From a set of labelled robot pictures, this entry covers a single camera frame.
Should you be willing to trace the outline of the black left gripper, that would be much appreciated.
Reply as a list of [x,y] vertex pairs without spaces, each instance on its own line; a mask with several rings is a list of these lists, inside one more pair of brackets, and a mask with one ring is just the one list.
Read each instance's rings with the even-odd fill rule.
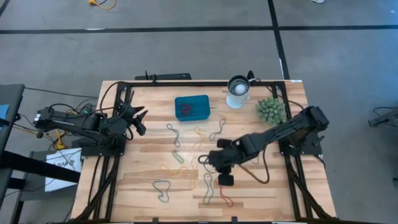
[[127,126],[133,125],[136,128],[137,133],[140,136],[145,135],[146,127],[143,125],[142,120],[147,114],[147,110],[144,111],[144,106],[132,107],[131,102],[134,96],[134,91],[131,92],[127,101],[122,99],[116,100],[116,111],[119,113],[119,117],[127,122]]

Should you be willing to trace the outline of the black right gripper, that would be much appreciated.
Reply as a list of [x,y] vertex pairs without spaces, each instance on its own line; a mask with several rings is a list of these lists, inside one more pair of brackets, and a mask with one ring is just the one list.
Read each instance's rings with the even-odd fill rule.
[[231,169],[234,165],[242,163],[246,157],[246,148],[239,140],[219,139],[216,143],[217,151],[210,151],[208,163],[218,173],[218,184],[231,187],[234,185],[234,176]]

